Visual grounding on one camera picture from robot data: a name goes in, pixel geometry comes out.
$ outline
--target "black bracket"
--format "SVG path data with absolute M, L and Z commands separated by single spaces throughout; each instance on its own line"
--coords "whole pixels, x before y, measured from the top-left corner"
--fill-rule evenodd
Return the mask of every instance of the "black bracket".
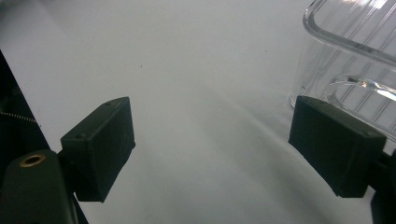
M 396 223 L 396 154 L 383 152 L 387 137 L 326 102 L 297 97 L 289 142 L 337 196 L 361 198 L 368 186 L 374 224 Z
M 100 105 L 62 139 L 63 150 L 35 150 L 8 164 L 0 223 L 88 223 L 79 201 L 103 202 L 134 143 L 128 97 Z

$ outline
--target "metal chain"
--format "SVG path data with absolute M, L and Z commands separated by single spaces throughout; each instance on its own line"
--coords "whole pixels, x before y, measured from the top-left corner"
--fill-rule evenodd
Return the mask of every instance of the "metal chain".
M 21 120 L 25 120 L 25 121 L 36 123 L 35 119 L 27 118 L 27 117 L 24 117 L 24 116 L 21 116 L 21 115 L 16 115 L 16 114 L 11 114 L 11 113 L 1 112 L 1 111 L 0 111 L 0 115 L 7 116 L 7 117 L 12 117 L 14 119 L 21 119 Z

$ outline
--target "black mount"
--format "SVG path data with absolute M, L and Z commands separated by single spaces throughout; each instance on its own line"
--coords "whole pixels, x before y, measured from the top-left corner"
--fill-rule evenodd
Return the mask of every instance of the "black mount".
M 374 224 L 396 223 L 396 153 L 387 137 L 341 109 L 298 96 L 289 142 L 343 198 L 361 198 L 368 186 Z
M 81 202 L 103 202 L 134 143 L 128 97 L 100 105 L 50 150 L 0 52 L 0 223 L 88 223 Z

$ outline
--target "clear plastic container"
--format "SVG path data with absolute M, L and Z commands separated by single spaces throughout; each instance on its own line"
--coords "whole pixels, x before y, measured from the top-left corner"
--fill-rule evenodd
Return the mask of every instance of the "clear plastic container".
M 290 95 L 336 105 L 396 142 L 396 0 L 317 0 Z

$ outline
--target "white table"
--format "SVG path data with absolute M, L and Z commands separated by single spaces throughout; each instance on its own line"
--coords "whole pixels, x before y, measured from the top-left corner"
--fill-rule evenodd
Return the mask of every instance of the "white table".
M 0 49 L 52 150 L 129 96 L 135 140 L 91 223 L 372 223 L 288 143 L 310 0 L 25 0 Z

